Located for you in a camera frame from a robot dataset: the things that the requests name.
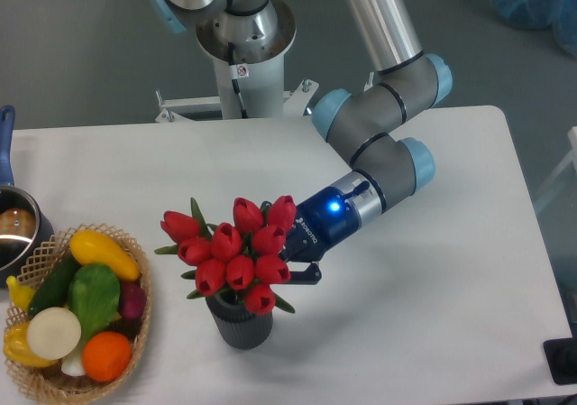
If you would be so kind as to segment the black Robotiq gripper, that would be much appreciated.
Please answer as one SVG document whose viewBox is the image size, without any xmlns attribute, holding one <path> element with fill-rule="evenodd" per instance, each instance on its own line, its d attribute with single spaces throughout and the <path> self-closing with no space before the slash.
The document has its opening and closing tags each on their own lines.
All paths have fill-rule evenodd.
<svg viewBox="0 0 577 405">
<path fill-rule="evenodd" d="M 288 262 L 311 262 L 303 271 L 291 271 L 288 284 L 317 284 L 322 272 L 317 261 L 361 227 L 353 205 L 358 189 L 345 193 L 329 186 L 297 205 L 296 218 L 280 257 Z"/>
</svg>

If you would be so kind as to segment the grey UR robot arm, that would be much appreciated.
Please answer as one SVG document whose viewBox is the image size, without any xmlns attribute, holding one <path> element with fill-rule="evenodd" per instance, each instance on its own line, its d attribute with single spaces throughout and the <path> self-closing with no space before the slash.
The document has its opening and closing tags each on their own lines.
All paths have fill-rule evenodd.
<svg viewBox="0 0 577 405">
<path fill-rule="evenodd" d="M 430 151 L 391 133 L 437 104 L 452 87 L 444 61 L 424 54 L 402 0 L 346 0 L 380 82 L 359 94 L 336 89 L 312 111 L 317 132 L 350 172 L 297 208 L 281 251 L 306 269 L 294 284 L 320 280 L 323 255 L 373 219 L 414 195 L 435 175 Z M 284 95 L 284 57 L 296 21 L 282 0 L 150 0 L 175 33 L 188 27 L 214 64 L 225 119 L 278 117 L 297 112 Z"/>
</svg>

